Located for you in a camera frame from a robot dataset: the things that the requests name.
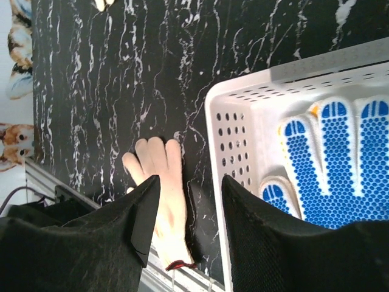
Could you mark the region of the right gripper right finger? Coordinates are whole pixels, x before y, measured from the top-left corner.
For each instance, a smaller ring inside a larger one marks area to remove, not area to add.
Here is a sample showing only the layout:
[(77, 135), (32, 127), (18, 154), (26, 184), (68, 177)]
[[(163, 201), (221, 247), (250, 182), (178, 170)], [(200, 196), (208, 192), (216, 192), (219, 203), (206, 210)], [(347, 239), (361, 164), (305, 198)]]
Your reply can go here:
[(234, 291), (387, 291), (388, 223), (322, 228), (222, 179)]

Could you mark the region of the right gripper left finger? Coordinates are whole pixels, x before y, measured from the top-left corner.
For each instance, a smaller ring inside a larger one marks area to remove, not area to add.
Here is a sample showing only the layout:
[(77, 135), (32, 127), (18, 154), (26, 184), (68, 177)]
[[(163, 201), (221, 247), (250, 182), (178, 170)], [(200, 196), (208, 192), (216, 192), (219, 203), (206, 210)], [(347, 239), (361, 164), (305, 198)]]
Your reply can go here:
[(160, 197), (154, 175), (97, 210), (11, 206), (1, 218), (2, 291), (137, 291)]

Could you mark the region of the cream glove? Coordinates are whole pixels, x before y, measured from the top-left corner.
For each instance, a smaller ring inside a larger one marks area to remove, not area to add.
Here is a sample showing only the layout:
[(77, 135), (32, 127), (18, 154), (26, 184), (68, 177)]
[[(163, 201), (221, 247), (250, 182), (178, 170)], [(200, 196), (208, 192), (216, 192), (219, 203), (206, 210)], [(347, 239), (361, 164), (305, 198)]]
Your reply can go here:
[(160, 178), (160, 198), (152, 244), (165, 268), (193, 268), (195, 261), (185, 240), (187, 204), (183, 189), (182, 152), (175, 139), (139, 139), (135, 153), (122, 157), (124, 168), (137, 185), (150, 176)]
[(95, 6), (99, 12), (103, 12), (107, 6), (113, 5), (115, 0), (94, 0)]

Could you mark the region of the blue dotted glove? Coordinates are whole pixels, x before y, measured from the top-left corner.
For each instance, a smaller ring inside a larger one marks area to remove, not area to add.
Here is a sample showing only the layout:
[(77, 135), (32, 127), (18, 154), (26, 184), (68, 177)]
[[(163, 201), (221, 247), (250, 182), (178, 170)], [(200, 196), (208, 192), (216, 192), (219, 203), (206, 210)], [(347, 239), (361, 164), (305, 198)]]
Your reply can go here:
[(260, 198), (303, 221), (338, 229), (388, 220), (388, 96), (318, 105), (318, 155), (289, 150), (286, 176), (269, 176)]

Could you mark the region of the yellow dotted white glove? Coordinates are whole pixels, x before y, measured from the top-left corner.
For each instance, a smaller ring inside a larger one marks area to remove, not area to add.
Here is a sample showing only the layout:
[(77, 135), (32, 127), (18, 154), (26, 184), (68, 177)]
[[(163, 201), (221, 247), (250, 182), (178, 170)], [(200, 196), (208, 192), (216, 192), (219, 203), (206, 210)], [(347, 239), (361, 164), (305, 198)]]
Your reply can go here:
[(304, 113), (284, 117), (278, 124), (281, 149), (287, 155), (289, 150), (305, 151), (318, 155), (320, 138), (318, 128), (318, 105), (312, 105)]

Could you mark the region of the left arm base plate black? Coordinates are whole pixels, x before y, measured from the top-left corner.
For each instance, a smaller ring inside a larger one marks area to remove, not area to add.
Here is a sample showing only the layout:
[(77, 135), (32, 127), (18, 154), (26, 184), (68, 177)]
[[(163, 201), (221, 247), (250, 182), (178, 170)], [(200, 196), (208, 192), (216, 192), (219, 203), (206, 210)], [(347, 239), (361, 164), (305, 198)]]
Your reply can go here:
[(90, 198), (79, 194), (75, 190), (65, 185), (56, 185), (54, 188), (54, 195), (56, 202), (62, 203), (73, 199), (89, 210), (97, 210), (101, 208), (99, 204), (95, 203)]

